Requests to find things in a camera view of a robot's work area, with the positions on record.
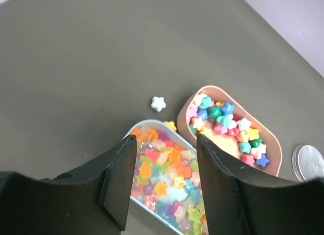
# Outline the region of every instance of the bead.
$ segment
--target bead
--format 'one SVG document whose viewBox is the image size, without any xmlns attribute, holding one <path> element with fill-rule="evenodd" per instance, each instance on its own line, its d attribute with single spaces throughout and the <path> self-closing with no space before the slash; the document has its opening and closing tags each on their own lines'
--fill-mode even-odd
<svg viewBox="0 0 324 235">
<path fill-rule="evenodd" d="M 254 158 L 251 154 L 243 154 L 242 155 L 242 162 L 252 166 L 254 164 Z"/>
<path fill-rule="evenodd" d="M 154 194 L 144 196 L 144 205 L 149 208 L 151 211 L 155 210 L 157 199 Z"/>
<path fill-rule="evenodd" d="M 255 139 L 258 139 L 260 137 L 259 136 L 259 130 L 257 130 L 257 129 L 250 128 L 248 130 L 248 134 L 249 134 L 249 140 L 250 141 L 255 140 Z"/>
<path fill-rule="evenodd" d="M 245 130 L 239 132 L 237 135 L 237 140 L 240 142 L 248 142 L 249 141 L 249 134 Z"/>
<path fill-rule="evenodd" d="M 190 181 L 193 182 L 195 187 L 198 187 L 200 184 L 200 176 L 198 172 L 192 172 Z"/>
<path fill-rule="evenodd" d="M 262 139 L 258 138 L 255 140 L 251 140 L 249 141 L 249 143 L 251 144 L 252 147 L 258 147 L 262 143 Z"/>
<path fill-rule="evenodd" d="M 188 219 L 193 222 L 199 222 L 202 215 L 199 213 L 197 208 L 188 208 Z"/>
<path fill-rule="evenodd" d="M 229 129 L 226 133 L 227 136 L 236 137 L 239 134 L 238 128 Z"/>
<path fill-rule="evenodd" d="M 202 118 L 202 121 L 205 121 L 208 119 L 208 112 L 206 109 L 199 109 L 197 112 L 198 116 Z"/>
<path fill-rule="evenodd" d="M 225 127 L 228 127 L 230 124 L 230 120 L 226 116 L 218 116 L 216 118 L 216 122 L 225 126 Z"/>
<path fill-rule="evenodd" d="M 257 166 L 260 166 L 262 168 L 265 168 L 265 166 L 270 162 L 269 159 L 267 159 L 267 157 L 265 156 L 265 154 L 262 154 L 261 158 L 258 159 L 255 164 Z"/>
<path fill-rule="evenodd" d="M 147 162 L 143 162 L 139 170 L 140 170 L 140 176 L 143 179 L 151 177 L 151 167 Z"/>
<path fill-rule="evenodd" d="M 186 180 L 184 180 L 183 176 L 179 176 L 179 177 L 174 177 L 174 182 L 172 187 L 174 188 L 178 188 L 178 189 L 183 189 L 183 186 L 187 183 Z"/>
<path fill-rule="evenodd" d="M 241 120 L 237 121 L 238 130 L 249 130 L 252 122 L 248 121 L 246 117 L 243 117 Z"/>
<path fill-rule="evenodd" d="M 238 147 L 239 147 L 239 151 L 242 152 L 242 153 L 249 154 L 250 151 L 251 151 L 251 145 L 248 142 L 240 142 L 238 144 Z"/>
<path fill-rule="evenodd" d="M 165 184 L 163 181 L 159 181 L 157 185 L 154 187 L 154 191 L 156 192 L 157 197 L 167 196 L 168 195 L 167 188 L 168 188 L 167 184 Z"/>
<path fill-rule="evenodd" d="M 198 117 L 193 117 L 191 119 L 191 122 L 192 122 L 192 126 L 198 131 L 201 130 L 202 126 L 205 125 L 204 121 L 199 116 Z"/>
<path fill-rule="evenodd" d="M 164 123 L 167 125 L 167 126 L 169 126 L 173 131 L 177 131 L 177 127 L 176 127 L 176 125 L 175 125 L 175 123 L 174 123 L 174 121 L 164 121 Z"/>
<path fill-rule="evenodd" d="M 183 150 L 181 151 L 181 157 L 187 160 L 191 160 L 196 158 L 196 155 L 191 150 Z"/>
<path fill-rule="evenodd" d="M 144 194 L 151 194 L 154 190 L 154 184 L 152 184 L 152 181 L 149 179 L 147 185 L 143 186 L 143 193 Z"/>
<path fill-rule="evenodd" d="M 197 161 L 197 159 L 194 159 L 194 160 L 191 161 L 190 167 L 194 172 L 198 172 L 198 161 Z"/>
<path fill-rule="evenodd" d="M 225 102 L 224 105 L 221 106 L 220 108 L 224 115 L 232 114 L 234 111 L 234 105 L 229 102 Z"/>
<path fill-rule="evenodd" d="M 221 109 L 218 106 L 210 107 L 208 109 L 208 117 L 209 118 L 217 118 L 222 114 Z"/>
<path fill-rule="evenodd" d="M 206 109 L 208 108 L 212 103 L 212 99 L 210 97 L 204 97 L 201 100 L 201 104 L 199 105 L 199 109 Z"/>
<path fill-rule="evenodd" d="M 228 129 L 220 124 L 216 124 L 214 127 L 214 132 L 218 135 L 224 135 L 228 132 Z"/>
<path fill-rule="evenodd" d="M 161 112 L 163 108 L 165 108 L 167 105 L 164 102 L 164 97 L 153 97 L 151 108 L 153 108 L 157 112 Z"/>
</svg>

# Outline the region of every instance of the white star bead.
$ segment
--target white star bead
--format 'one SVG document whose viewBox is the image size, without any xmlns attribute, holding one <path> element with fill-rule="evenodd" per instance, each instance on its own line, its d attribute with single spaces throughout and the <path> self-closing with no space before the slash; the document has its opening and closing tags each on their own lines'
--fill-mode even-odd
<svg viewBox="0 0 324 235">
<path fill-rule="evenodd" d="M 237 121 L 238 130 L 249 130 L 252 122 L 248 121 L 246 117 L 243 117 L 241 120 Z"/>
<path fill-rule="evenodd" d="M 164 97 L 153 97 L 151 108 L 153 108 L 155 111 L 160 112 L 166 106 L 167 105 L 164 102 Z"/>
</svg>

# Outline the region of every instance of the star bead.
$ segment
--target star bead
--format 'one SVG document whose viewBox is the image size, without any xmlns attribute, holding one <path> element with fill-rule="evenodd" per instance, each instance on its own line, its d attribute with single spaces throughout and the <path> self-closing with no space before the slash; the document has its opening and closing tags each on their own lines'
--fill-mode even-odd
<svg viewBox="0 0 324 235">
<path fill-rule="evenodd" d="M 183 187 L 186 183 L 187 183 L 187 181 L 185 181 L 182 176 L 175 177 L 172 187 L 178 188 L 178 189 L 183 189 Z"/>
<path fill-rule="evenodd" d="M 240 131 L 246 130 L 248 131 L 250 129 L 252 122 L 248 121 L 246 117 L 243 117 L 241 120 L 237 121 L 238 129 Z"/>
<path fill-rule="evenodd" d="M 198 131 L 201 130 L 201 128 L 205 125 L 201 117 L 193 117 L 191 121 L 192 121 L 192 126 Z"/>
<path fill-rule="evenodd" d="M 267 159 L 267 157 L 265 156 L 265 154 L 262 154 L 261 158 L 258 159 L 255 164 L 257 166 L 260 166 L 262 168 L 265 168 L 265 166 L 270 162 L 269 159 Z"/>
<path fill-rule="evenodd" d="M 248 134 L 249 134 L 249 140 L 255 140 L 255 139 L 258 139 L 260 136 L 259 136 L 259 130 L 257 129 L 252 129 L 250 128 L 248 130 Z"/>
<path fill-rule="evenodd" d="M 190 181 L 193 182 L 195 187 L 198 187 L 200 184 L 200 175 L 198 172 L 192 172 Z"/>
<path fill-rule="evenodd" d="M 167 196 L 168 195 L 167 188 L 168 188 L 167 184 L 165 184 L 163 181 L 159 181 L 157 185 L 154 187 L 154 191 L 156 192 L 157 197 L 160 198 L 163 196 Z"/>
<path fill-rule="evenodd" d="M 169 122 L 168 122 L 168 121 L 164 121 L 164 123 L 165 123 L 167 126 L 169 126 L 172 130 L 177 131 L 177 127 L 176 127 L 174 121 L 169 121 Z"/>
<path fill-rule="evenodd" d="M 199 213 L 198 209 L 196 209 L 196 208 L 189 208 L 188 214 L 189 214 L 188 219 L 193 222 L 199 221 L 202 217 L 202 215 Z"/>
<path fill-rule="evenodd" d="M 165 108 L 167 105 L 164 102 L 164 97 L 153 97 L 151 108 L 153 108 L 157 112 L 161 112 L 163 108 Z"/>
</svg>

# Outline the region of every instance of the plastic star bead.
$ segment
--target plastic star bead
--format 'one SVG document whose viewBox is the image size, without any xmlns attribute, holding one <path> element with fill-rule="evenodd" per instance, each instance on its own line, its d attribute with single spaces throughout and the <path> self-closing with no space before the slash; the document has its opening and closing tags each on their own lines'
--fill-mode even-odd
<svg viewBox="0 0 324 235">
<path fill-rule="evenodd" d="M 193 222 L 199 221 L 202 217 L 202 215 L 199 213 L 198 209 L 196 208 L 189 208 L 188 214 L 189 214 L 188 219 Z"/>
<path fill-rule="evenodd" d="M 237 121 L 238 129 L 242 130 L 249 130 L 252 122 L 248 121 L 246 117 L 243 117 L 241 120 Z"/>
<path fill-rule="evenodd" d="M 175 177 L 173 182 L 172 187 L 173 188 L 178 188 L 178 189 L 183 189 L 184 185 L 187 183 L 186 180 L 182 176 Z"/>
<path fill-rule="evenodd" d="M 259 130 L 250 128 L 248 130 L 249 140 L 259 139 Z"/>
<path fill-rule="evenodd" d="M 157 112 L 161 112 L 163 108 L 165 108 L 167 105 L 164 102 L 164 97 L 153 97 L 151 108 L 153 108 Z"/>
<path fill-rule="evenodd" d="M 169 126 L 172 130 L 177 131 L 177 127 L 176 127 L 174 121 L 169 121 L 169 122 L 168 122 L 168 121 L 164 121 L 164 123 L 165 123 L 167 126 Z"/>
<path fill-rule="evenodd" d="M 168 188 L 167 184 L 165 184 L 163 181 L 159 181 L 157 185 L 154 187 L 154 191 L 156 192 L 157 197 L 160 198 L 163 196 L 167 196 L 168 195 L 167 188 Z"/>
<path fill-rule="evenodd" d="M 193 117 L 191 121 L 192 121 L 192 126 L 198 131 L 200 131 L 201 128 L 205 125 L 201 117 Z"/>
</svg>

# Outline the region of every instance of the orange star bead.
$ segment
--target orange star bead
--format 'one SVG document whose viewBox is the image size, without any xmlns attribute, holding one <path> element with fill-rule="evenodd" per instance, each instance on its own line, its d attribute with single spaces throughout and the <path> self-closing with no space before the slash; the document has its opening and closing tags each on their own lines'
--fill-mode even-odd
<svg viewBox="0 0 324 235">
<path fill-rule="evenodd" d="M 181 152 L 177 150 L 172 150 L 168 155 L 169 163 L 180 161 L 180 158 L 181 158 Z"/>
<path fill-rule="evenodd" d="M 166 183 L 164 183 L 163 181 L 159 181 L 157 185 L 154 187 L 154 191 L 156 192 L 157 197 L 160 198 L 163 196 L 167 196 L 168 195 L 167 188 L 168 185 Z"/>
<path fill-rule="evenodd" d="M 140 175 L 143 179 L 151 177 L 152 169 L 147 162 L 143 162 L 139 170 L 140 170 Z"/>
</svg>

